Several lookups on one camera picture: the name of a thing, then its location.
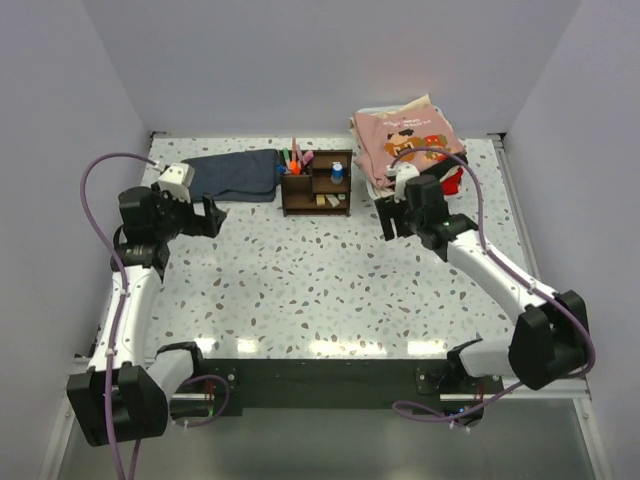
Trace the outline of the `green capped white marker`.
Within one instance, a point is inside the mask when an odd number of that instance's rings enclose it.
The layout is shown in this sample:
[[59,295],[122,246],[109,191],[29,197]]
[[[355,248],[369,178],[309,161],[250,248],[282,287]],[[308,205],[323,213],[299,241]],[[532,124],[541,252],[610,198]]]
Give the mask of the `green capped white marker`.
[[287,148],[283,148],[282,153],[283,153],[283,158],[284,158],[286,168],[290,168],[291,157],[290,157],[289,150]]

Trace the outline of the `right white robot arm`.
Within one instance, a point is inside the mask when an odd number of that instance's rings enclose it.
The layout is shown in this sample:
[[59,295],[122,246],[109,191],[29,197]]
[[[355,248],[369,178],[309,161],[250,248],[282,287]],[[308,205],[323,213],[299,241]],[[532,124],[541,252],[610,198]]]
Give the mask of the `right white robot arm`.
[[507,376],[532,390],[584,371],[593,358],[584,300],[558,293],[527,275],[482,235],[464,214],[452,214],[439,181],[418,176],[400,196],[375,206],[386,240],[417,236],[423,247],[469,276],[514,326],[506,342],[475,339],[447,354],[445,379],[459,393],[481,377]]

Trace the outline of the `dark red gel pen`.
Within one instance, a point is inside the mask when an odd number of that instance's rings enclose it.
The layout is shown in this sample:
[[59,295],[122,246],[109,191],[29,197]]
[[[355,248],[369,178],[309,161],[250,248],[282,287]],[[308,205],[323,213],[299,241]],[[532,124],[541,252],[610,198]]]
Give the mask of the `dark red gel pen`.
[[291,158],[293,161],[298,161],[300,158],[300,154],[298,153],[299,145],[297,139],[295,137],[292,138],[292,146],[291,146]]

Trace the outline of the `white laundry basket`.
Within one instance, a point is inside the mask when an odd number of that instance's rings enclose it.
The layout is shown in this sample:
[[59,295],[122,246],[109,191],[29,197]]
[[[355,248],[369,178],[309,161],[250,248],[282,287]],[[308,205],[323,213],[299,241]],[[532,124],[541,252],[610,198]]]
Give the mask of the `white laundry basket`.
[[368,195],[373,201],[382,197],[381,191],[377,189],[370,181],[366,180],[365,185],[367,188]]

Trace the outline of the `blue grey pencil sharpener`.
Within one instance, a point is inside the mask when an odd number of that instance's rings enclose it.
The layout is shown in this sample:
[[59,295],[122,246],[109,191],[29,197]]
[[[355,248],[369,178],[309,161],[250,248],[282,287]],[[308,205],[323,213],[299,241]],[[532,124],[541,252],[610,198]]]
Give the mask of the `blue grey pencil sharpener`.
[[330,180],[333,185],[341,185],[344,182],[345,168],[342,163],[334,162],[331,167]]

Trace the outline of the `red garment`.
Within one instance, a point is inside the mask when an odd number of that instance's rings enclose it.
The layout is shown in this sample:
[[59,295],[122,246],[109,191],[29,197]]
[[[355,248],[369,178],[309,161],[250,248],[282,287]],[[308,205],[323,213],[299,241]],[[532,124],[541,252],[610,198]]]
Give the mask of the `red garment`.
[[445,196],[457,195],[463,177],[463,169],[461,167],[451,169],[444,177],[440,179],[440,184]]

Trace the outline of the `folded dark blue cloth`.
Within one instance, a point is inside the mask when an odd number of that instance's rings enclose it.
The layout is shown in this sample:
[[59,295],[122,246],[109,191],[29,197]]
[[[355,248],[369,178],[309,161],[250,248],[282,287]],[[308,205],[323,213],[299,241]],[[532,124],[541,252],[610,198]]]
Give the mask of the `folded dark blue cloth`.
[[276,149],[251,150],[183,160],[195,171],[193,197],[215,201],[268,203],[276,196],[281,174]]

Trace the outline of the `black orange highlighter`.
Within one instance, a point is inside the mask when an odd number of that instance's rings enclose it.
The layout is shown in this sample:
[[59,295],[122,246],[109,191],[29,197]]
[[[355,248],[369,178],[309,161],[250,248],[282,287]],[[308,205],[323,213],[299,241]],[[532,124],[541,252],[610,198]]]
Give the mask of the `black orange highlighter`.
[[297,162],[291,162],[289,165],[289,171],[292,175],[300,175],[301,174],[301,167],[299,166],[299,164]]

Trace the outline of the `tan eraser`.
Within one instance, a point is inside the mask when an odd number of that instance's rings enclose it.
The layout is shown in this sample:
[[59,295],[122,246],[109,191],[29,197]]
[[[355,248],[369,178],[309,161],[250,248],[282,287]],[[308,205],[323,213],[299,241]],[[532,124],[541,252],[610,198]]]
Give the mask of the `tan eraser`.
[[333,208],[335,208],[339,204],[339,201],[334,196],[326,195],[325,198]]

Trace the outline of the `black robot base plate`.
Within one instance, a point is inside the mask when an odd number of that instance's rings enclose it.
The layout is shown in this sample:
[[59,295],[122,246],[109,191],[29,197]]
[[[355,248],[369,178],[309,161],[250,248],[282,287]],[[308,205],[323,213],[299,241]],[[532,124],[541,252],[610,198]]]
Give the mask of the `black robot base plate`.
[[146,368],[171,420],[207,425],[247,409],[391,409],[424,420],[483,416],[503,390],[497,374],[472,377],[450,359],[202,359],[160,352]]

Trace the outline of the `black garment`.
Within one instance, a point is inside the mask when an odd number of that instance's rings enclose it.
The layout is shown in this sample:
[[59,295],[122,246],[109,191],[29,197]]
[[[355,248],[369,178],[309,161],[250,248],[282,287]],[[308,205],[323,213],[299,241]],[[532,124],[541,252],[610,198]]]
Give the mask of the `black garment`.
[[454,175],[462,168],[462,164],[468,163],[468,159],[465,154],[458,153],[456,154],[456,157],[459,161],[451,158],[450,156],[446,156],[442,161],[435,165],[432,170],[436,176],[442,178]]

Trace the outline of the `pink pixel-print shirt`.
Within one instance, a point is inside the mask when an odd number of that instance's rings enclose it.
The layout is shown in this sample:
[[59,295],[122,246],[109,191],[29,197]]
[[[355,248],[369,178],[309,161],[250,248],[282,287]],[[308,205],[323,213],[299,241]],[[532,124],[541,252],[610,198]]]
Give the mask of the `pink pixel-print shirt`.
[[379,190],[392,187],[386,167],[396,157],[436,176],[432,168],[446,156],[435,149],[466,155],[451,124],[427,95],[398,108],[362,109],[351,117],[350,132],[360,151],[355,164]]

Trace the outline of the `brown wooden desk organizer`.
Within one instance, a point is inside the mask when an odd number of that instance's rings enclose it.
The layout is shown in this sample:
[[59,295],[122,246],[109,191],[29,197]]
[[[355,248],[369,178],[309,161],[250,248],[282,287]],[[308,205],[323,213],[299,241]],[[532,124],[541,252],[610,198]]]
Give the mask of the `brown wooden desk organizer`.
[[[281,179],[281,203],[283,216],[351,214],[351,150],[316,150],[314,158],[305,166],[300,175],[286,174]],[[345,168],[344,182],[333,185],[330,180],[334,162],[342,163]],[[346,195],[347,204],[338,204],[335,208],[326,200],[324,206],[316,204],[316,196]]]

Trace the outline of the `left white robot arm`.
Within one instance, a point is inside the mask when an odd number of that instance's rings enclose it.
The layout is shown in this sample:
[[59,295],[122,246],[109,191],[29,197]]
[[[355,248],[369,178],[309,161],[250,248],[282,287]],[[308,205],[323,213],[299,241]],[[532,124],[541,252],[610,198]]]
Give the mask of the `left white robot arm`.
[[168,267],[169,242],[179,235],[214,238],[226,218],[210,195],[204,208],[182,202],[157,184],[133,187],[119,196],[121,226],[110,247],[112,297],[100,340],[87,370],[72,375],[67,397],[92,446],[157,437],[169,420],[174,393],[200,390],[207,380],[202,353],[193,341],[164,346],[145,366],[151,311]]

